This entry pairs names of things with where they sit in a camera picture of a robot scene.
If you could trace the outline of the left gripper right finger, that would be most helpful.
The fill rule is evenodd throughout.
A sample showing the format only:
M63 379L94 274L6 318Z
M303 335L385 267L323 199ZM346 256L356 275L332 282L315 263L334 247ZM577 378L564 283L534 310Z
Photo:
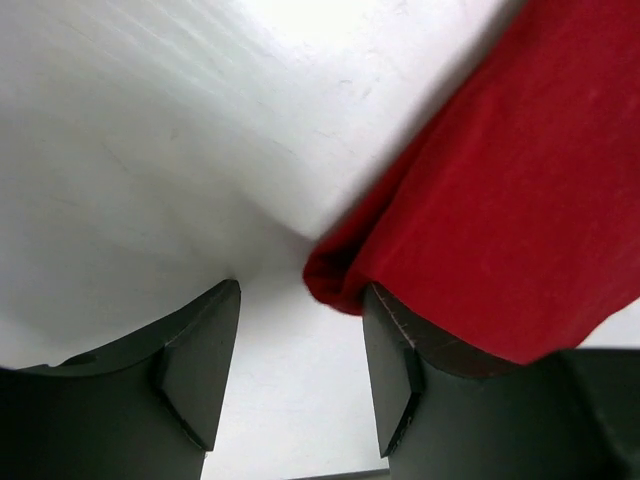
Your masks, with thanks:
M378 283L365 289L363 332L380 456L402 442L427 391L423 367L463 379L513 371L491 355L424 319Z

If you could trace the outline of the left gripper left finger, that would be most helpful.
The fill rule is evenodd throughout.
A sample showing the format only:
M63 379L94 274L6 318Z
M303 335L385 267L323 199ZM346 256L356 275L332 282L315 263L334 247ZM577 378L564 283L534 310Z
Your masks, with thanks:
M24 374L91 378L149 360L151 388L189 439L214 448L241 302L238 281L223 280L177 311L128 335Z

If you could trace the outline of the red t shirt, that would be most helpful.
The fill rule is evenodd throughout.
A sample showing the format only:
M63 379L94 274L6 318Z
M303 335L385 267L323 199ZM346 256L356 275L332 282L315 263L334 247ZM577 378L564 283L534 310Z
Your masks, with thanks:
M635 301L638 3L526 3L303 278L351 315L377 283L518 364Z

